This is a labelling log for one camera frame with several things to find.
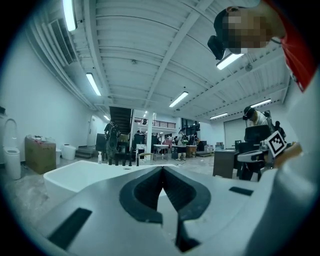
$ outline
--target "table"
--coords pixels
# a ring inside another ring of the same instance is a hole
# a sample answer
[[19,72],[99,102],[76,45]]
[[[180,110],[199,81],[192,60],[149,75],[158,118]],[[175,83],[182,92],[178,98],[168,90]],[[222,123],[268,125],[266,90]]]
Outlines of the table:
[[154,144],[154,149],[153,149],[153,158],[155,161],[157,161],[157,157],[161,156],[162,154],[159,153],[160,150],[165,150],[167,149],[167,151],[164,151],[164,156],[166,157],[166,159],[169,159],[169,145],[163,145],[163,144]]
[[239,152],[235,149],[224,149],[214,152],[214,163],[212,176],[221,176],[232,179],[234,169],[241,167],[237,156]]
[[186,157],[195,158],[196,157],[197,146],[196,145],[187,145],[186,146]]

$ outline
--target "ceiling light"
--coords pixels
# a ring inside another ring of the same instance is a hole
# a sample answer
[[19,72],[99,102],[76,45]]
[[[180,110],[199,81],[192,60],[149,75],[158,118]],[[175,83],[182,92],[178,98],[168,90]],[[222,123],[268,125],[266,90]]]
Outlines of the ceiling light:
[[270,101],[271,101],[271,99],[267,99],[267,100],[261,101],[261,102],[259,102],[259,103],[257,103],[257,104],[252,105],[251,108],[255,108],[255,107],[258,107],[258,106],[260,106],[260,105],[269,103]]
[[224,116],[227,116],[227,115],[228,115],[228,113],[218,114],[216,116],[210,117],[210,119],[216,119],[216,118],[224,117]]
[[175,105],[178,104],[178,102],[180,102],[183,98],[185,98],[189,93],[184,91],[174,102],[172,102],[170,104],[170,108],[174,107]]
[[220,60],[216,67],[219,70],[223,70],[226,66],[228,66],[229,64],[231,64],[232,62],[234,62],[236,59],[240,58],[242,55],[244,55],[243,53],[241,54],[233,54],[230,53],[227,57],[223,58],[222,60]]
[[98,90],[98,87],[96,85],[96,82],[94,80],[94,76],[92,75],[92,73],[86,73],[86,78],[88,78],[90,85],[92,86],[94,92],[96,93],[96,95],[101,96],[100,91]]
[[68,31],[73,31],[77,28],[76,14],[73,2],[73,0],[63,0],[64,19]]

